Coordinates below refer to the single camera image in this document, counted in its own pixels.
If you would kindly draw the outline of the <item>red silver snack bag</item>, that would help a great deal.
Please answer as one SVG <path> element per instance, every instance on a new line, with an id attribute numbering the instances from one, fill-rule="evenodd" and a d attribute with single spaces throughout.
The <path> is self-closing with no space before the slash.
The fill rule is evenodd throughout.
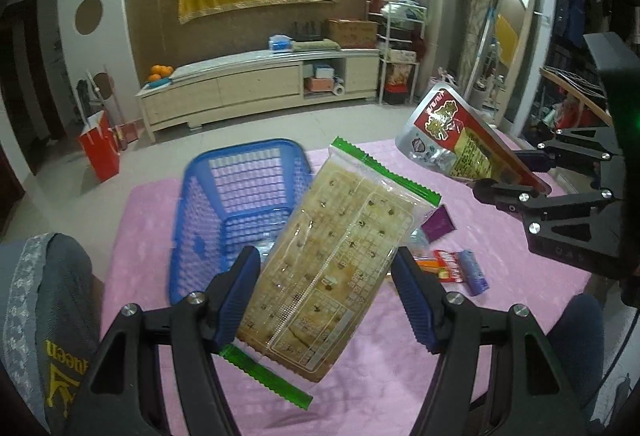
<path id="1" fill-rule="evenodd" d="M 425 94 L 395 145 L 412 162 L 457 181 L 489 178 L 540 193 L 551 191 L 446 82 L 436 83 Z"/>

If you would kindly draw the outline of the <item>large cracker pack green ends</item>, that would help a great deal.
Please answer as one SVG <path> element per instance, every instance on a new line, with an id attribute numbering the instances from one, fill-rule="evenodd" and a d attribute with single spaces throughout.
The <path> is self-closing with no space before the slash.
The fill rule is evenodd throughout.
<path id="1" fill-rule="evenodd" d="M 232 344 L 221 355 L 290 404 L 344 352 L 401 245 L 439 193 L 341 137 L 270 248 Z"/>

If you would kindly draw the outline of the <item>orange snack bar wrapper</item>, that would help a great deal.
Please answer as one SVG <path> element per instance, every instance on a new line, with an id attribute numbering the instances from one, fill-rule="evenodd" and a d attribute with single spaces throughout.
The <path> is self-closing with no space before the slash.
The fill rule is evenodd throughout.
<path id="1" fill-rule="evenodd" d="M 416 263 L 418 264 L 421 271 L 425 271 L 426 273 L 431 274 L 439 274 L 440 266 L 439 260 L 437 259 L 416 259 Z"/>

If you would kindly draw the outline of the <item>pink quilted table cloth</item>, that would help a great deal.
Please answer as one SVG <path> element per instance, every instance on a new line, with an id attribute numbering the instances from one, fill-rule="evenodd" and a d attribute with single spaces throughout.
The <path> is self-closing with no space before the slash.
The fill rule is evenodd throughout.
<path id="1" fill-rule="evenodd" d="M 443 286 L 408 250 L 430 189 L 337 139 L 317 173 L 292 141 L 184 172 L 168 303 L 124 306 L 73 434 L 581 435 L 535 316 Z"/>

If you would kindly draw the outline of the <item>silver blue snack packet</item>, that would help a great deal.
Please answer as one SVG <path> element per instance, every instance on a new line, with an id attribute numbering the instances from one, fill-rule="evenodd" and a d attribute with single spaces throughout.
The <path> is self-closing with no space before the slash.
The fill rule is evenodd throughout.
<path id="1" fill-rule="evenodd" d="M 472 297 L 485 293 L 489 289 L 488 282 L 474 253 L 463 250 L 456 253 L 463 281 Z"/>

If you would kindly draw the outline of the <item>purple snack packet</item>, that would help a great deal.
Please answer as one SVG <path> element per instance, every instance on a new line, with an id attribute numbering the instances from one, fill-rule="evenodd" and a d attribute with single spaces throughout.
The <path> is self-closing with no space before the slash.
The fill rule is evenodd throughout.
<path id="1" fill-rule="evenodd" d="M 438 207 L 421 225 L 422 233 L 429 242 L 435 242 L 456 230 L 454 222 L 444 205 Z"/>

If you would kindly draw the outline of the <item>standing mirror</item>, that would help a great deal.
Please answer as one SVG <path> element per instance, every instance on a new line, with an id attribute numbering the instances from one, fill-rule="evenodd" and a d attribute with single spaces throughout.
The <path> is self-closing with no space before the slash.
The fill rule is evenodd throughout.
<path id="1" fill-rule="evenodd" d="M 502 122 L 528 48 L 536 0 L 490 0 L 463 97 L 489 125 Z"/>

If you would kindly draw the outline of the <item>grey embroidered cushion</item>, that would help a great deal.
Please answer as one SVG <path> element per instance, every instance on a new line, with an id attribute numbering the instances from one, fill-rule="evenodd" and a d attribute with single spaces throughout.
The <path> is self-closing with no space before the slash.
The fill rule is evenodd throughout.
<path id="1" fill-rule="evenodd" d="M 72 237 L 1 245 L 1 419 L 26 434 L 62 435 L 100 324 L 92 264 Z"/>

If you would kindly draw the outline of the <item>white metal shelf rack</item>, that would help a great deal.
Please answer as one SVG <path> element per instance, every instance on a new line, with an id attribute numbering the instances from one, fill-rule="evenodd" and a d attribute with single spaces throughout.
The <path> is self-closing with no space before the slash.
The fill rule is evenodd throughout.
<path id="1" fill-rule="evenodd" d="M 427 7 L 418 0 L 367 0 L 366 16 L 378 27 L 378 102 L 411 103 L 426 50 Z"/>

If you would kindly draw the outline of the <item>blue plastic basket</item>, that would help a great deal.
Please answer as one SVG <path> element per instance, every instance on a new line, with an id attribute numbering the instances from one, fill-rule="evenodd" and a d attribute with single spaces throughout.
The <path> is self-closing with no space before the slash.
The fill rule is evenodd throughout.
<path id="1" fill-rule="evenodd" d="M 266 257 L 312 180 L 302 146 L 290 139 L 201 153 L 183 173 L 167 294 L 176 304 L 228 271 L 242 248 Z"/>

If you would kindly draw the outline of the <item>red paper bag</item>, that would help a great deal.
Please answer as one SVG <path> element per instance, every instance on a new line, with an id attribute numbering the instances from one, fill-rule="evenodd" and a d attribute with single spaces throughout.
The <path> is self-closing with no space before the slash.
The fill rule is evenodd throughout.
<path id="1" fill-rule="evenodd" d="M 78 141 L 101 183 L 119 173 L 119 148 L 104 110 L 90 115 Z"/>

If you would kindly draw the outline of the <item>brown cardboard box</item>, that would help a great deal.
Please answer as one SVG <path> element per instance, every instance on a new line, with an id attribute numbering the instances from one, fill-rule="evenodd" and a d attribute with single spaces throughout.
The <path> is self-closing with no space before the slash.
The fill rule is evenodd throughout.
<path id="1" fill-rule="evenodd" d="M 341 48 L 375 48 L 378 24 L 368 20 L 330 19 L 328 37 Z"/>

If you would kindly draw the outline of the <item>blue tissue box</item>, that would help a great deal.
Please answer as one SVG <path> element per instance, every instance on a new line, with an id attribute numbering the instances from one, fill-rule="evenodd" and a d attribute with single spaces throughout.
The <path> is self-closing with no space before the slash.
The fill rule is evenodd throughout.
<path id="1" fill-rule="evenodd" d="M 268 48 L 271 52 L 288 52 L 293 48 L 292 38 L 286 34 L 273 34 L 268 40 Z"/>

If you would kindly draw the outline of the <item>beige TV cabinet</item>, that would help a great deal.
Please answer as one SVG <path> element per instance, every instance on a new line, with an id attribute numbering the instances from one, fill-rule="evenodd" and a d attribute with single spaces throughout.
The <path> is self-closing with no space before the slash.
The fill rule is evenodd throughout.
<path id="1" fill-rule="evenodd" d="M 149 137 L 181 124 L 205 124 L 298 107 L 373 100 L 375 48 L 245 52 L 182 66 L 169 81 L 137 94 Z"/>

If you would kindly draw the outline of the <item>oranges on blue plate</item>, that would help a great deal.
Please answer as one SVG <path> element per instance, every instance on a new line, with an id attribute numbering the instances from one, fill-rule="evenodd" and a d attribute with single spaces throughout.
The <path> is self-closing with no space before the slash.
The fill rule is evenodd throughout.
<path id="1" fill-rule="evenodd" d="M 146 80 L 146 87 L 148 89 L 155 89 L 159 86 L 168 84 L 171 82 L 171 74 L 174 73 L 174 68 L 167 65 L 154 65 Z"/>

